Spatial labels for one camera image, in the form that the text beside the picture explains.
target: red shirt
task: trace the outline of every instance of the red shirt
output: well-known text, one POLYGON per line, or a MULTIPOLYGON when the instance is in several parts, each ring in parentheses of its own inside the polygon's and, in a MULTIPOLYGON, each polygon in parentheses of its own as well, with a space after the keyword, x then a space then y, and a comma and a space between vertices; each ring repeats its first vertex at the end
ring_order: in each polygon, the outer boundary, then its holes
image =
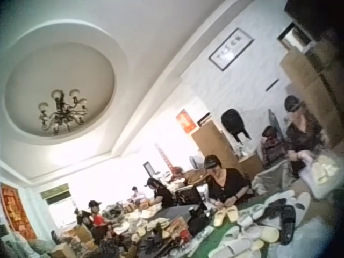
POLYGON ((96 226, 104 225, 104 218, 103 218, 103 216, 101 216, 99 214, 93 215, 93 224, 95 224, 96 226))

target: hat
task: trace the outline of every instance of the hat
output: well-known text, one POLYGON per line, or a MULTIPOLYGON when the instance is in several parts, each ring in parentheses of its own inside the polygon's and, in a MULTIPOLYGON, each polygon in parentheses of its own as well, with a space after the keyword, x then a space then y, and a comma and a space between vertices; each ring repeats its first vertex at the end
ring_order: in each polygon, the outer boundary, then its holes
POLYGON ((153 185, 153 183, 156 182, 156 179, 150 177, 148 180, 147 180, 147 183, 146 183, 146 187, 150 186, 150 185, 153 185))
POLYGON ((97 207, 101 204, 102 202, 96 202, 95 200, 90 200, 90 202, 88 203, 88 208, 97 207))
POLYGON ((205 169, 211 169, 214 168, 216 166, 222 166, 221 161, 219 160, 219 158, 215 155, 208 155, 207 157, 205 157, 204 159, 204 168, 205 169))
POLYGON ((295 112, 300 106, 300 100, 294 95, 289 95, 284 101, 284 107, 287 112, 295 112))

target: green tablecloth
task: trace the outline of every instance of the green tablecloth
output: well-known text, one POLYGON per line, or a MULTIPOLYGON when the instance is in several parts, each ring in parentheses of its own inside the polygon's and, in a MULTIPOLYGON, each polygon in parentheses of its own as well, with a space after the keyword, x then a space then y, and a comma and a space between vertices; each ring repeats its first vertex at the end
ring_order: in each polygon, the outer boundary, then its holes
MULTIPOLYGON (((255 204, 263 203, 269 196, 271 196, 274 193, 270 193, 267 196, 261 196, 261 197, 255 197, 252 200, 248 201, 247 203, 244 203, 242 205, 238 205, 238 210, 244 210, 247 209, 255 204)), ((215 228, 211 234, 203 240, 201 245, 197 248, 197 250, 194 252, 191 258, 207 258, 208 253, 215 248, 217 248, 220 244, 220 241, 224 234, 233 226, 235 226, 235 223, 230 223, 228 219, 225 220, 224 224, 219 227, 215 228)), ((269 244, 265 244, 264 247, 261 249, 262 252, 262 258, 266 258, 268 254, 268 248, 269 244)))

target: ceiling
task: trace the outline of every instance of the ceiling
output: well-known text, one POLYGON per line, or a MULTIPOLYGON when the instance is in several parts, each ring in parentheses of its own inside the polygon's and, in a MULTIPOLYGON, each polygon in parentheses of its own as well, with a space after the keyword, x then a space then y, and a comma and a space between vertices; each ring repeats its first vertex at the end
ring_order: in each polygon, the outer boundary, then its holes
POLYGON ((251 1, 12 1, 0 31, 2 167, 36 184, 108 159, 251 1), (57 137, 38 120, 40 102, 54 110, 54 89, 78 89, 89 109, 84 126, 57 137))
MULTIPOLYGON (((42 130, 38 122, 38 105, 48 104, 47 114, 55 111, 51 97, 62 90, 64 100, 73 106, 71 90, 79 90, 79 99, 86 99, 88 112, 70 124, 71 132, 82 130, 103 113, 114 93, 114 73, 108 59, 89 46, 64 42, 40 48, 26 57, 11 73, 5 89, 5 109, 11 121, 24 132, 37 136, 53 136, 52 130, 42 130)), ((82 112, 80 105, 76 111, 82 112)), ((67 134, 65 126, 59 135, 67 134)))

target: white plastic bag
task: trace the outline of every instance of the white plastic bag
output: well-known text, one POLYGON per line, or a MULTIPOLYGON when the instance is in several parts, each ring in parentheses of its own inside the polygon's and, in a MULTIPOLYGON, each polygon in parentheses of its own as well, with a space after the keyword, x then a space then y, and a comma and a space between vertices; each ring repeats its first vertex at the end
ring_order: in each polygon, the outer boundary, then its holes
POLYGON ((314 180, 311 165, 306 166, 300 172, 300 177, 305 181, 305 183, 311 189, 314 198, 317 200, 326 198, 331 191, 340 187, 344 182, 343 158, 337 156, 335 153, 333 153, 330 150, 324 150, 320 154, 331 158, 335 162, 336 166, 338 167, 338 172, 334 176, 329 177, 327 182, 323 184, 318 184, 314 180))

